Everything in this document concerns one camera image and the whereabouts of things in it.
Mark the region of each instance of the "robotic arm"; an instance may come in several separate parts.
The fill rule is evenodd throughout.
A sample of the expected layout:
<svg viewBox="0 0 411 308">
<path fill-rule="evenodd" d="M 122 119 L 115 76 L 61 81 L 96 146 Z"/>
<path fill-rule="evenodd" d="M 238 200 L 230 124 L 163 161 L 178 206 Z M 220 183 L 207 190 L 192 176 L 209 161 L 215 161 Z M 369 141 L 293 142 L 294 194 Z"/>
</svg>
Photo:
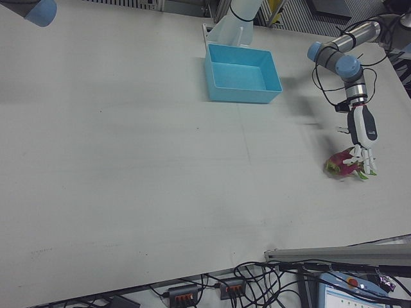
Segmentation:
<svg viewBox="0 0 411 308">
<path fill-rule="evenodd" d="M 0 0 L 0 4 L 40 27 L 48 26 L 57 12 L 54 0 Z"/>
<path fill-rule="evenodd" d="M 378 141 L 374 117 L 367 107 L 368 93 L 363 67 L 358 59 L 345 52 L 369 40 L 377 40 L 387 49 L 398 48 L 411 52 L 411 13 L 406 15 L 386 14 L 374 17 L 343 32 L 327 43 L 316 42 L 308 50 L 307 57 L 339 75 L 344 82 L 347 99 L 335 105 L 335 111 L 345 112 L 354 149 L 351 159 L 345 164 L 363 162 L 366 174 L 376 170 L 372 147 Z"/>
</svg>

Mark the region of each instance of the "white table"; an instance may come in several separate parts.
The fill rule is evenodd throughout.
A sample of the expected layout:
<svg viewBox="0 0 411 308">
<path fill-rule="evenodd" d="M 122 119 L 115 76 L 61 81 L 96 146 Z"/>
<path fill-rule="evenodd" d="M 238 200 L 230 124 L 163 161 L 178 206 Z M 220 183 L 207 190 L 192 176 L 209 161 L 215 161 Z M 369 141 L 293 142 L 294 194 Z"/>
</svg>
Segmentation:
<svg viewBox="0 0 411 308">
<path fill-rule="evenodd" d="M 256 29 L 252 47 L 272 51 L 284 92 L 216 103 L 203 22 L 59 0 L 41 29 L 0 8 L 1 307 L 410 233 L 411 102 L 388 61 L 370 103 L 378 176 L 339 181 L 322 165 L 351 144 L 334 130 L 345 115 L 306 58 L 327 38 Z"/>
</svg>

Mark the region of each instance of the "metal extrusion bar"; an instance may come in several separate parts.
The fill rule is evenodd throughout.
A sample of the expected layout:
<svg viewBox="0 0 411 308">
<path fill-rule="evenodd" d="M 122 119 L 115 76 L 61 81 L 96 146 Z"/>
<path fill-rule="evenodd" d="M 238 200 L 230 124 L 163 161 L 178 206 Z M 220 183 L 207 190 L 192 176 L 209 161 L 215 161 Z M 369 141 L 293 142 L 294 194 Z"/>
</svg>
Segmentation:
<svg viewBox="0 0 411 308">
<path fill-rule="evenodd" d="M 269 250 L 266 261 L 294 262 L 320 259 L 331 262 L 411 266 L 411 244 Z"/>
</svg>

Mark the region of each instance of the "blue plastic bin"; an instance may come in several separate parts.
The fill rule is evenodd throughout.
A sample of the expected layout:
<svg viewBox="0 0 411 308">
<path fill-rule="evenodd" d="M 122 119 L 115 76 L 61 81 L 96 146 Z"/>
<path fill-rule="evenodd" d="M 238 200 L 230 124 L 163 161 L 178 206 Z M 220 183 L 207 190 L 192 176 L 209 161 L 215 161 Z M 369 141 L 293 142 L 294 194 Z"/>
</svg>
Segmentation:
<svg viewBox="0 0 411 308">
<path fill-rule="evenodd" d="M 204 66 L 213 101 L 267 104 L 283 91 L 269 51 L 209 44 Z"/>
</svg>

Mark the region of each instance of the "red emergency stop button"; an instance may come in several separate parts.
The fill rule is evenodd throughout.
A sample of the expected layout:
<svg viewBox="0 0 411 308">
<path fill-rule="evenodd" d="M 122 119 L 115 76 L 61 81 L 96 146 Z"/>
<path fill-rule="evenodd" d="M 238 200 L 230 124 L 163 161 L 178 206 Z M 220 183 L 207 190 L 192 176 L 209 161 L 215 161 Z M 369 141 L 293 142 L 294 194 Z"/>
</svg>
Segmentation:
<svg viewBox="0 0 411 308">
<path fill-rule="evenodd" d="M 347 279 L 347 282 L 348 282 L 348 287 L 350 288 L 350 289 L 352 289 L 352 288 L 354 288 L 354 287 L 358 287 L 358 281 L 356 280 L 356 279 L 354 279 L 354 278 L 348 278 Z"/>
</svg>

